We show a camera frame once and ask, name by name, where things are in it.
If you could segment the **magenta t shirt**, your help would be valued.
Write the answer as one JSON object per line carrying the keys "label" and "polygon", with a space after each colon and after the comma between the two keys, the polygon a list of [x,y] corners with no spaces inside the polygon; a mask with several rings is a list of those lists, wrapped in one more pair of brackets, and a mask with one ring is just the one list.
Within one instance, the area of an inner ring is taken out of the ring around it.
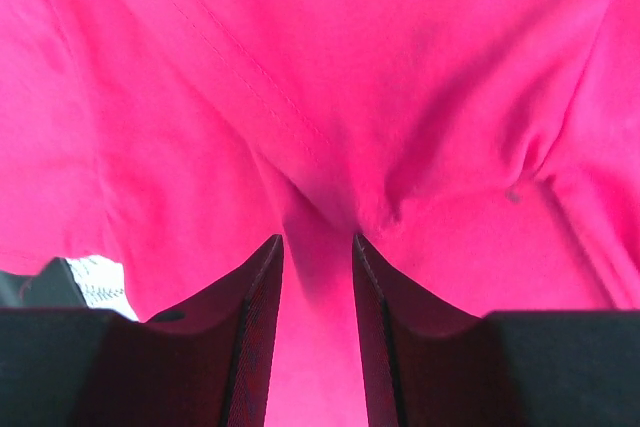
{"label": "magenta t shirt", "polygon": [[1,0],[1,264],[140,319],[285,239],[270,426],[367,422],[364,234],[475,315],[639,305],[639,0]]}

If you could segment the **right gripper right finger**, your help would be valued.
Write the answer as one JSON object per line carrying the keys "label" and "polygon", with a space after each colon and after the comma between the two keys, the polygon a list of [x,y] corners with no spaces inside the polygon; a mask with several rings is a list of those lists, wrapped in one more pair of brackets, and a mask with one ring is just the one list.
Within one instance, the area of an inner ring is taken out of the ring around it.
{"label": "right gripper right finger", "polygon": [[373,426],[635,426],[635,311],[470,315],[362,235],[352,273]]}

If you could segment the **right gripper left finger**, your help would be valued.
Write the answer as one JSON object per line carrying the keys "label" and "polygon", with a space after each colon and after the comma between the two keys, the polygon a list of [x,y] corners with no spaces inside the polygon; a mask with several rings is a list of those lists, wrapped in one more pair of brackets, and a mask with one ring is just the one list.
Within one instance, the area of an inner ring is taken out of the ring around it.
{"label": "right gripper left finger", "polygon": [[284,246],[145,322],[106,309],[1,312],[5,426],[260,426]]}

